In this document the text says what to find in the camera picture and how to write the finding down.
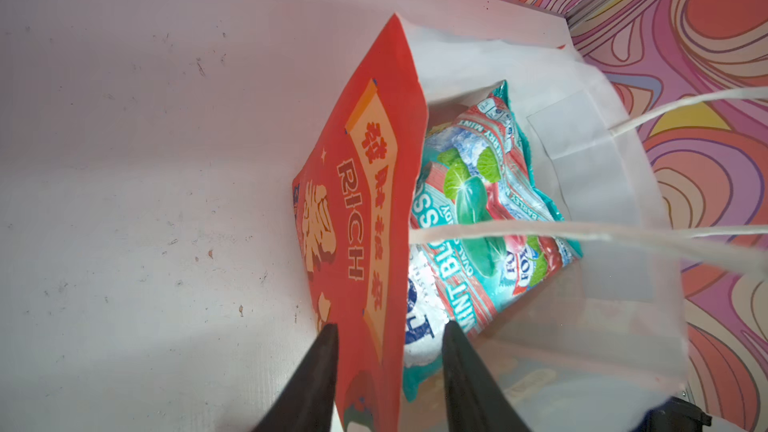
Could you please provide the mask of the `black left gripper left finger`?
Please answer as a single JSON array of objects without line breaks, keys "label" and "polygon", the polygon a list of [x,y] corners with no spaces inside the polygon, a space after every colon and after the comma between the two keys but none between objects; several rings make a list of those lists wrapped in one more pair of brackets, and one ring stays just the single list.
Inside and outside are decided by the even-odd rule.
[{"label": "black left gripper left finger", "polygon": [[338,357],[338,327],[326,324],[253,431],[330,431]]}]

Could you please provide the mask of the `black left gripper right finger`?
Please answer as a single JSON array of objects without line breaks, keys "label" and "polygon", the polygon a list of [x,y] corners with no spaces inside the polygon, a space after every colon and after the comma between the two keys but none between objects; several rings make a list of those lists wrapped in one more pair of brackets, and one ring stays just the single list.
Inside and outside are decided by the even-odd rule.
[{"label": "black left gripper right finger", "polygon": [[530,431],[455,321],[444,329],[442,363],[450,432]]}]

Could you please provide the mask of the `red white paper bag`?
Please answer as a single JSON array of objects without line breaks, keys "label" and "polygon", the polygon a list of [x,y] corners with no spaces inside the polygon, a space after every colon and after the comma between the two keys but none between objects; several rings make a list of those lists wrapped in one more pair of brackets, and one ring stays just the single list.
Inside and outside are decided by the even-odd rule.
[{"label": "red white paper bag", "polygon": [[[536,185],[563,221],[412,230],[427,131],[501,81]],[[402,374],[409,247],[450,237],[582,247],[580,260],[465,334],[530,429],[628,431],[683,387],[681,264],[765,277],[767,255],[746,239],[767,226],[673,229],[636,126],[607,77],[568,51],[387,21],[292,186],[317,323],[338,327],[346,430],[447,428],[443,363],[412,402]]]}]

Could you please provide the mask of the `teal mint snack bag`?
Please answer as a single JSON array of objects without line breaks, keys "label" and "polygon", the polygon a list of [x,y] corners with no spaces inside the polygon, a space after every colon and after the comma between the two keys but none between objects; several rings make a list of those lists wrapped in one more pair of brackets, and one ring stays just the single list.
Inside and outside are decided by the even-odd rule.
[{"label": "teal mint snack bag", "polygon": [[[494,222],[561,222],[536,185],[532,150],[501,81],[426,133],[410,208],[412,230]],[[580,260],[573,239],[470,235],[412,244],[402,393],[412,402],[442,369],[444,328],[469,337],[545,279]]]}]

